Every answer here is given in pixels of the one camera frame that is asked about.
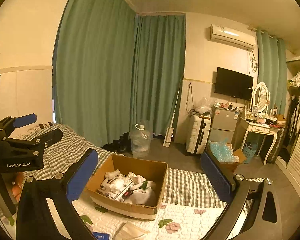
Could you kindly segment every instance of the curtain rod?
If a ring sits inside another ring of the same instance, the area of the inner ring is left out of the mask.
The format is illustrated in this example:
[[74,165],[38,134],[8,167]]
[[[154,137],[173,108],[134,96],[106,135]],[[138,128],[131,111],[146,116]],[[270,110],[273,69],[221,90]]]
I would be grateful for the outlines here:
[[251,27],[251,30],[252,30],[252,31],[255,31],[255,32],[256,32],[256,31],[258,31],[258,29],[257,29],[257,28],[253,28],[253,27]]

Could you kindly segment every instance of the plaid bedsheet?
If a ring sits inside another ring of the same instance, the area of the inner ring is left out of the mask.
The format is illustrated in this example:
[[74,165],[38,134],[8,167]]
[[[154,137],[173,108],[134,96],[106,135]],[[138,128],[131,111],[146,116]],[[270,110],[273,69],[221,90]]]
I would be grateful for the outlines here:
[[[44,168],[42,170],[24,172],[24,181],[28,176],[34,176],[36,179],[50,179],[58,172],[66,172],[69,166],[77,162],[89,148],[95,149],[98,152],[99,161],[96,169],[111,154],[114,154],[113,152],[95,147],[84,137],[76,134],[70,127],[62,124],[54,124],[43,129],[37,126],[35,129],[30,130],[30,134],[24,135],[22,138],[31,140],[40,134],[56,128],[63,131],[62,140],[45,149],[43,158]],[[168,169],[163,202],[198,208],[224,208],[226,206],[226,203],[218,198],[205,174],[170,168]],[[245,212],[247,212],[250,204],[251,201],[247,201],[247,205],[244,208]]]

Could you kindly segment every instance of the dressing table drawer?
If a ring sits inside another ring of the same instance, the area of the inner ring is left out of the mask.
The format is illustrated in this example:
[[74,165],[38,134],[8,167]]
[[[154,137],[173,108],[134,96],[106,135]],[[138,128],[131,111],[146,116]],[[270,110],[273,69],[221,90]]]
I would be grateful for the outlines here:
[[260,127],[260,126],[252,126],[251,129],[252,132],[259,132],[259,133],[264,133],[264,127]]
[[264,133],[275,135],[277,133],[277,130],[276,129],[271,129],[271,128],[265,128]]

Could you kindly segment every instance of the white mirror frame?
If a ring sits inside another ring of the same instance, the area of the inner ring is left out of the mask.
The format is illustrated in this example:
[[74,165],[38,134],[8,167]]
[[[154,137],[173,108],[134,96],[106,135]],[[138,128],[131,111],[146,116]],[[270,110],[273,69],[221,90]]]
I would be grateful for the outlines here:
[[[255,96],[256,96],[256,92],[257,92],[257,90],[260,88],[265,88],[265,91],[266,91],[266,101],[268,101],[269,100],[269,92],[268,92],[268,89],[267,89],[267,86],[265,85],[265,83],[264,82],[260,82],[259,84],[257,84],[257,86],[256,86],[256,88],[255,88],[255,90],[254,90],[254,93],[253,93],[253,105],[254,106],[257,106],[257,104],[255,103]],[[258,112],[260,113],[260,112],[263,112],[264,110],[265,110],[265,108],[266,108],[266,106],[267,106],[267,104],[265,104],[262,108],[258,108]]]

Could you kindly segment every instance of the green curtain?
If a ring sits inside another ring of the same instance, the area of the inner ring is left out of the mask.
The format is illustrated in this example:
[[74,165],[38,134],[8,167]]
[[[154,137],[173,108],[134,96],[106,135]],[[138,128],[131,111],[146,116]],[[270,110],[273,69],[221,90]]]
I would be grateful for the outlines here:
[[96,146],[129,131],[135,12],[124,0],[69,0],[56,57],[57,121]]
[[284,114],[287,93],[287,67],[285,43],[267,32],[256,32],[259,57],[258,81],[264,82],[270,95],[269,110],[277,105],[278,113]]
[[150,131],[165,135],[183,77],[184,58],[185,15],[136,17],[131,129],[146,121]]

